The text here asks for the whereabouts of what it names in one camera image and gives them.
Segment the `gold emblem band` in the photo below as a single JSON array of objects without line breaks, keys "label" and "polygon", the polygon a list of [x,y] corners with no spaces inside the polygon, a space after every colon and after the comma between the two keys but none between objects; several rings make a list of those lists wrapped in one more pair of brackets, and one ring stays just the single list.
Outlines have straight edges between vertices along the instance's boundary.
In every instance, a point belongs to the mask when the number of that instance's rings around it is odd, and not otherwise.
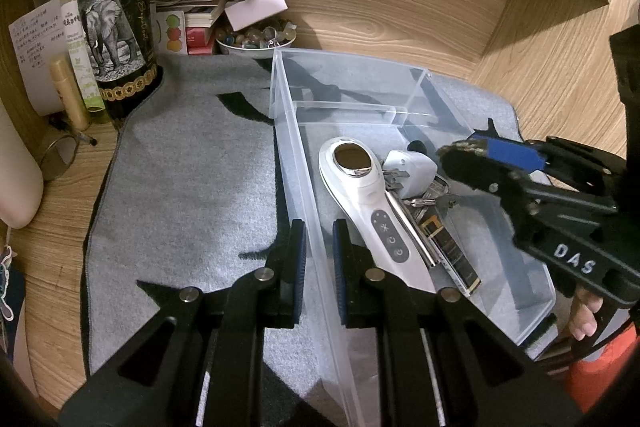
[{"label": "gold emblem band", "polygon": [[107,102],[124,100],[128,96],[133,96],[137,92],[145,89],[146,86],[149,86],[154,81],[157,74],[158,67],[154,64],[151,68],[145,71],[145,74],[141,74],[133,82],[127,82],[124,86],[114,87],[113,89],[100,88],[100,95],[102,96],[102,99]]}]

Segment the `elephant picture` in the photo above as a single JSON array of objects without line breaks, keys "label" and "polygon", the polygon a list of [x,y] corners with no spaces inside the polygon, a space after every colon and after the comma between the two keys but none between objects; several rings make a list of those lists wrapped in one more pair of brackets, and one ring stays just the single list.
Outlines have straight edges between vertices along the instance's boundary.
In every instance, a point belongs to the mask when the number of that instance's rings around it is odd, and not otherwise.
[{"label": "elephant picture", "polygon": [[79,0],[78,4],[96,80],[110,82],[144,67],[120,0]]}]

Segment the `metal screw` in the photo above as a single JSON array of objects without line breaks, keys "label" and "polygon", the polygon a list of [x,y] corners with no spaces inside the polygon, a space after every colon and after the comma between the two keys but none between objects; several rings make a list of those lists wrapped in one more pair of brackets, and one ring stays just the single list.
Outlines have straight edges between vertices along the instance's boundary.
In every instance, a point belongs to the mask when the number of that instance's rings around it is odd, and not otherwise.
[{"label": "metal screw", "polygon": [[264,266],[262,268],[258,268],[254,272],[254,275],[258,281],[270,281],[276,273],[271,268]]},{"label": "metal screw", "polygon": [[535,201],[531,201],[527,205],[527,212],[529,213],[529,216],[535,216],[537,213],[539,213],[539,211],[540,206]]},{"label": "metal screw", "polygon": [[460,292],[455,288],[443,288],[440,290],[440,295],[447,302],[458,302],[460,300]]},{"label": "metal screw", "polygon": [[364,272],[364,277],[371,282],[380,282],[385,278],[385,273],[380,268],[369,268]]},{"label": "metal screw", "polygon": [[198,298],[199,294],[200,292],[197,288],[194,288],[193,286],[187,286],[187,288],[182,288],[180,290],[179,297],[182,302],[193,302]]}]

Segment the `bowl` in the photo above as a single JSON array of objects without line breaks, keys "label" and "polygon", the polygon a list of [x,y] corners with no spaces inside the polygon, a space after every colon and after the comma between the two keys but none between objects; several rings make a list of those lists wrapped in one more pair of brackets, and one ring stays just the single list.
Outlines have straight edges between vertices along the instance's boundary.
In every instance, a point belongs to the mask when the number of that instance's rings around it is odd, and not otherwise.
[{"label": "bowl", "polygon": [[280,44],[275,48],[258,48],[256,50],[251,48],[236,48],[235,46],[229,46],[227,44],[224,44],[219,40],[216,40],[216,42],[219,44],[220,52],[223,55],[242,55],[242,57],[257,58],[258,60],[261,60],[265,58],[273,58],[274,50],[277,50],[279,48],[290,48],[293,42],[296,40],[296,38],[297,38],[297,35],[293,37],[293,39],[291,39],[289,42],[286,42],[285,44]]}]

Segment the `bowl of marbles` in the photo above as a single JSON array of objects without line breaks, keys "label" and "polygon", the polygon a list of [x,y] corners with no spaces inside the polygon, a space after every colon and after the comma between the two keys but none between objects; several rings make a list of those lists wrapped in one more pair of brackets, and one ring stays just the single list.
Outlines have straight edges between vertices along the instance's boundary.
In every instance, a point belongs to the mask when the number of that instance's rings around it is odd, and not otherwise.
[{"label": "bowl of marbles", "polygon": [[291,21],[270,18],[240,31],[229,27],[216,29],[216,41],[223,55],[247,58],[273,58],[277,48],[289,48],[296,40],[296,25]]}]

